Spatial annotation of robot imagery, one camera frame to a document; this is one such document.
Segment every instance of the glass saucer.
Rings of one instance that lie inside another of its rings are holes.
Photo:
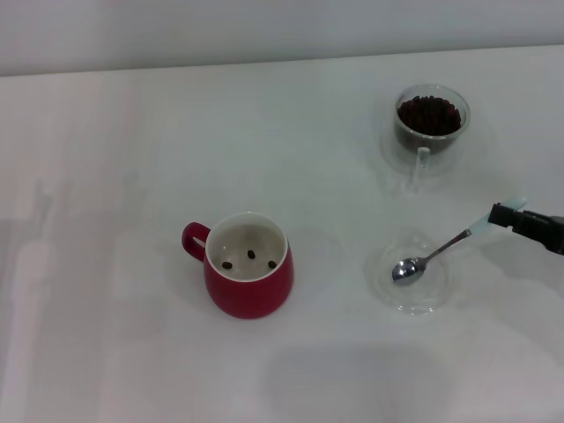
[[[367,282],[384,303],[411,315],[435,311],[449,297],[453,272],[448,255],[438,256],[427,265],[425,273],[409,286],[398,286],[391,271],[407,257],[425,257],[439,246],[423,233],[410,230],[389,243],[368,266]]]

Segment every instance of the white tabletop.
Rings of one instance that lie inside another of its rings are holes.
[[[564,421],[564,257],[469,240],[423,316],[363,271],[397,231],[446,241],[516,193],[564,214],[563,67],[547,47],[0,78],[0,421]],[[378,145],[424,82],[472,120],[459,166],[410,195]],[[245,210],[296,267],[255,321],[180,245]]]

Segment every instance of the glass cup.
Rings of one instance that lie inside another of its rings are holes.
[[[401,121],[397,110],[401,105],[412,100],[415,97],[429,97],[448,100],[460,113],[461,127],[459,130],[452,132],[448,135],[426,135],[416,130],[412,130],[405,123]],[[421,147],[428,148],[431,154],[442,152],[450,147],[458,137],[468,128],[470,124],[470,107],[463,97],[454,90],[442,85],[415,85],[405,90],[396,101],[396,109],[394,113],[394,126],[396,138],[406,150],[417,154],[418,149]]]
[[[401,105],[415,97],[429,97],[448,100],[460,113],[461,127],[448,135],[432,136],[412,130],[399,118],[397,110]],[[399,156],[407,155],[414,160],[404,159],[411,162],[411,179],[408,187],[412,192],[418,192],[423,181],[429,173],[430,167],[437,167],[438,163],[456,159],[456,154],[445,154],[444,151],[451,147],[460,135],[466,131],[470,124],[470,107],[464,98],[454,90],[442,85],[415,85],[405,90],[396,100],[394,108],[394,138],[402,150]],[[442,163],[440,167],[448,167],[448,163]]]

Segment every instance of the metal spoon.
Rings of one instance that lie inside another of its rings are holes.
[[[513,210],[519,210],[527,204],[527,199],[524,197],[513,197],[501,202],[501,204]],[[394,284],[400,286],[411,285],[413,282],[423,276],[423,272],[425,271],[429,260],[435,258],[445,249],[452,247],[464,238],[468,238],[472,234],[485,232],[491,226],[491,224],[487,221],[489,215],[490,213],[488,213],[483,218],[478,219],[476,222],[470,225],[468,229],[465,229],[463,232],[455,236],[452,240],[437,249],[433,254],[427,257],[405,258],[404,260],[396,264],[391,271],[391,278],[393,279]]]
[[[448,247],[455,245],[464,238],[468,238],[470,235],[472,235],[471,230],[466,229],[427,257],[405,258],[394,266],[394,269],[391,271],[391,278],[394,280],[396,285],[411,285],[423,276],[423,272],[425,271],[429,260],[441,254],[441,252]]]

